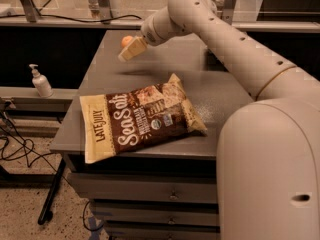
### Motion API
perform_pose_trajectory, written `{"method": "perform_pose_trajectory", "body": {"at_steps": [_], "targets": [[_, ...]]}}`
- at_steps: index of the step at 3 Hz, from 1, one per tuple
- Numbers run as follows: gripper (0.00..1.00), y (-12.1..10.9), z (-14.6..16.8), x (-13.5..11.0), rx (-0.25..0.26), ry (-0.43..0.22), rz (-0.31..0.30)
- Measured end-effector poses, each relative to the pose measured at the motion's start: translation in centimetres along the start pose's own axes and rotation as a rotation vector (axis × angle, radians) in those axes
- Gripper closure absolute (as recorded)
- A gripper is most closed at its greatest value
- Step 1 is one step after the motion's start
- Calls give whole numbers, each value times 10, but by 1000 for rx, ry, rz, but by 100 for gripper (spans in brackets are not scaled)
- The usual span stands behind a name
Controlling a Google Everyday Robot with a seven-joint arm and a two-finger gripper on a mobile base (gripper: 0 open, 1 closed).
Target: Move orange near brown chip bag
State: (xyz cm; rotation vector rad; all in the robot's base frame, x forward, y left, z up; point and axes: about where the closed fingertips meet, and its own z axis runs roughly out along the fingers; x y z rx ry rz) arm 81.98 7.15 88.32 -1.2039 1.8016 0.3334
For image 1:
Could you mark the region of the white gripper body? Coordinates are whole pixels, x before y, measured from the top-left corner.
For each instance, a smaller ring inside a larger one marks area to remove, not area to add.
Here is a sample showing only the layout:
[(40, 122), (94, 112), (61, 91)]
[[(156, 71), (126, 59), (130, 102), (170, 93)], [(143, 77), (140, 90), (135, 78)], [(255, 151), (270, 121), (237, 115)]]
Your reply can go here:
[(147, 44), (158, 46), (166, 42), (166, 39), (161, 37), (154, 26), (154, 17), (149, 16), (141, 25), (141, 34)]

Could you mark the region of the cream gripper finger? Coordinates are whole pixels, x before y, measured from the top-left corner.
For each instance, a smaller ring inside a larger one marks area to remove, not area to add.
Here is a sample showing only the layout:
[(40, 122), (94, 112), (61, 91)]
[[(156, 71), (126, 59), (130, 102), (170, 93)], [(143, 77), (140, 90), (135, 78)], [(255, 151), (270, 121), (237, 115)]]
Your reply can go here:
[(126, 62), (143, 53), (147, 49), (147, 43), (142, 37), (132, 36), (133, 39), (127, 46), (122, 48), (118, 58), (122, 62)]

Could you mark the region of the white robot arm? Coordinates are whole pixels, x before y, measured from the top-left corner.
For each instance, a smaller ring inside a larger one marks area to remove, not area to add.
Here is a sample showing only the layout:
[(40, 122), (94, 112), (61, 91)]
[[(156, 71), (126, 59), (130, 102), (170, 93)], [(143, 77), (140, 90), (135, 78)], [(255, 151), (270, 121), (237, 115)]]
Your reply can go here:
[(187, 33), (253, 99), (229, 117), (218, 141), (221, 240), (320, 240), (320, 82), (221, 20), (210, 0), (168, 0), (119, 57)]

